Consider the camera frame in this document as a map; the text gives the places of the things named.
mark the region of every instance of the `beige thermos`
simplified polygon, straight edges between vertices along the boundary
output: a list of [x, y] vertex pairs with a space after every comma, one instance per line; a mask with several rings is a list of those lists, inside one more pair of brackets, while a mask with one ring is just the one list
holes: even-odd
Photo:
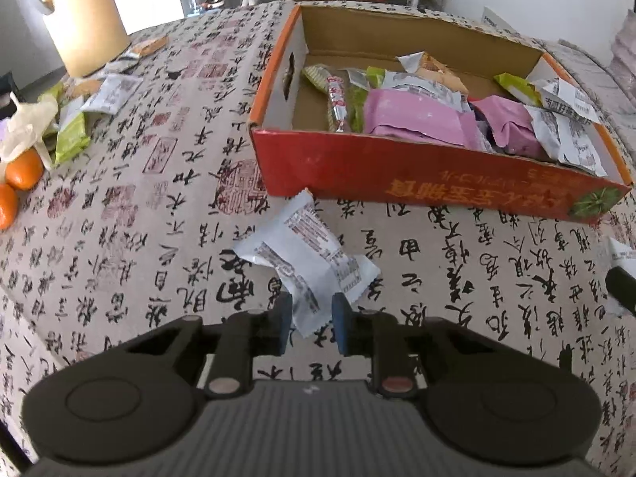
[[33, 0], [71, 77], [84, 77], [129, 45], [114, 0]]

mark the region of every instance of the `white snack wrapper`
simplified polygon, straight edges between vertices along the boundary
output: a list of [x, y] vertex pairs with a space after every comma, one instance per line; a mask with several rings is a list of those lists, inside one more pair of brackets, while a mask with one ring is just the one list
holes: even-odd
[[357, 87], [361, 87], [362, 89], [366, 89], [367, 91], [371, 90], [371, 84], [366, 79], [366, 74], [364, 71], [359, 70], [358, 68], [345, 68], [347, 74], [349, 75], [349, 82], [353, 85], [357, 85]]
[[532, 82], [541, 96], [543, 107], [572, 120], [600, 123], [599, 114], [580, 89], [563, 79]]
[[599, 153], [586, 131], [590, 125], [586, 126], [546, 109], [529, 105], [524, 107], [532, 117], [534, 135], [551, 159], [599, 177], [607, 175], [601, 165]]
[[81, 110], [116, 115], [143, 80], [130, 75], [109, 74], [99, 91], [86, 101]]
[[459, 91], [453, 91], [447, 88], [444, 84], [429, 81], [428, 79], [411, 75], [409, 73], [401, 74], [387, 71], [380, 88], [410, 91], [411, 93], [426, 95], [427, 97], [434, 98], [435, 100], [452, 107], [455, 111], [459, 111], [460, 113], [471, 111], [466, 97], [459, 93]]
[[90, 79], [103, 80], [106, 79], [109, 74], [121, 74], [126, 70], [133, 68], [139, 64], [139, 58], [136, 59], [119, 59], [111, 61], [104, 65], [100, 71], [97, 71], [90, 76]]
[[349, 256], [314, 211], [303, 190], [281, 213], [237, 242], [234, 252], [257, 265], [273, 267], [292, 296], [294, 325], [303, 337], [332, 318], [332, 297], [356, 301], [380, 269], [366, 256]]
[[77, 97], [60, 109], [59, 130], [63, 131], [81, 113], [82, 105], [84, 105], [84, 97]]
[[424, 52], [418, 52], [415, 54], [403, 55], [402, 57], [398, 57], [397, 60], [400, 62], [407, 74], [414, 74], [420, 67], [420, 59], [422, 59], [423, 55]]

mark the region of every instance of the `snack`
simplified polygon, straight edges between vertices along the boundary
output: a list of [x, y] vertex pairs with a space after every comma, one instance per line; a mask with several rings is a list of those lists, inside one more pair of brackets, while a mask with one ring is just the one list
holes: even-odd
[[303, 75], [328, 96], [327, 121], [332, 132], [362, 132], [363, 106], [370, 86], [356, 68], [337, 70], [325, 65], [303, 68]]
[[55, 164], [59, 165], [72, 159], [89, 144], [90, 137], [86, 133], [85, 114], [78, 113], [57, 133]]
[[497, 83], [519, 102], [535, 107], [541, 106], [541, 95], [530, 82], [511, 74], [495, 76]]
[[397, 58], [402, 64], [405, 71], [415, 74], [430, 81], [440, 82], [453, 91], [459, 91], [464, 95], [468, 95], [468, 89], [463, 82], [457, 77], [451, 69], [440, 63], [435, 57], [426, 52], [418, 52]]
[[523, 104], [493, 95], [473, 102], [492, 129], [492, 136], [500, 149], [508, 154], [524, 155], [540, 161], [548, 156], [534, 135], [532, 117]]
[[535, 136], [549, 157], [599, 177], [607, 175], [584, 124], [546, 109], [525, 107], [532, 117]]
[[332, 318], [332, 297], [353, 303], [380, 270], [366, 256], [349, 256], [314, 210], [306, 189], [285, 203], [278, 216], [237, 242], [234, 252], [273, 267], [292, 296], [294, 325], [303, 337]]
[[139, 59], [118, 59], [106, 63], [104, 68], [90, 76], [91, 79], [106, 79], [109, 74], [122, 74], [127, 70], [137, 66]]
[[97, 79], [76, 79], [71, 90], [71, 98], [90, 97], [99, 91], [103, 82]]
[[85, 112], [116, 115], [143, 80], [141, 77], [110, 74], [99, 92], [90, 97], [80, 109]]
[[380, 87], [382, 89], [396, 89], [398, 91], [410, 91], [411, 93], [427, 95], [459, 112], [471, 110], [465, 95], [462, 93], [452, 91], [439, 82], [424, 79], [417, 75], [400, 74], [387, 70]]
[[482, 150], [481, 132], [472, 112], [459, 113], [434, 98], [396, 89], [369, 92], [364, 132]]
[[599, 114], [580, 89], [563, 79], [532, 83], [541, 96], [543, 107], [581, 122], [600, 124]]
[[7, 184], [0, 184], [0, 229], [10, 227], [18, 215], [18, 196]]
[[349, 130], [347, 123], [347, 105], [345, 104], [345, 81], [340, 77], [327, 77], [327, 95], [329, 97], [330, 117], [334, 122], [334, 132]]
[[130, 48], [130, 51], [141, 57], [146, 57], [150, 54], [155, 53], [158, 49], [166, 46], [167, 44], [168, 36], [164, 35], [161, 37], [147, 39], [146, 41], [142, 41], [141, 43], [137, 43]]
[[7, 163], [4, 179], [17, 190], [31, 190], [42, 178], [44, 166], [36, 149], [31, 147]]
[[367, 66], [366, 78], [373, 89], [378, 89], [384, 82], [384, 76], [387, 71], [384, 68], [376, 68], [375, 66]]

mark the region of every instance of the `calligraphy tablecloth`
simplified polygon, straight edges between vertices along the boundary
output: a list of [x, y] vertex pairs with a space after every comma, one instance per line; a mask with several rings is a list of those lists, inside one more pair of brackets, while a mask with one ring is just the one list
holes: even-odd
[[[246, 119], [292, 6], [225, 10], [135, 34], [166, 33], [170, 43], [142, 60], [134, 74], [144, 83], [96, 124], [90, 147], [21, 197], [16, 223], [0, 235], [0, 414], [32, 457], [20, 407], [40, 378], [182, 314], [220, 322], [266, 308], [280, 292], [273, 270], [231, 248], [284, 203], [263, 188]], [[605, 71], [580, 52], [544, 47], [629, 144], [636, 110]], [[357, 305], [414, 325], [446, 317], [551, 364], [571, 360], [603, 404], [588, 460], [631, 475], [634, 320], [603, 309], [600, 239], [636, 246], [633, 194], [597, 228], [451, 206], [339, 200], [316, 209], [348, 253], [382, 270]], [[369, 369], [338, 355], [330, 326], [308, 339], [292, 332], [283, 357], [254, 364], [260, 378], [296, 380], [366, 378]]]

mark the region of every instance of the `cardboard box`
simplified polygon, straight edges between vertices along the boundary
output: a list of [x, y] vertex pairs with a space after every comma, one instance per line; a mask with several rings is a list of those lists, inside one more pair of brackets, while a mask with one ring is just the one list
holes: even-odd
[[493, 80], [504, 72], [559, 75], [577, 85], [551, 56], [528, 44], [436, 17], [296, 7], [250, 114], [268, 193], [290, 197], [309, 188], [323, 199], [456, 204], [595, 222], [632, 187], [629, 169], [603, 126], [590, 126], [589, 135], [607, 178], [505, 154], [327, 132], [326, 98], [301, 76], [303, 66], [316, 63], [402, 71], [395, 56], [425, 50], [451, 68], [476, 99], [511, 98]]

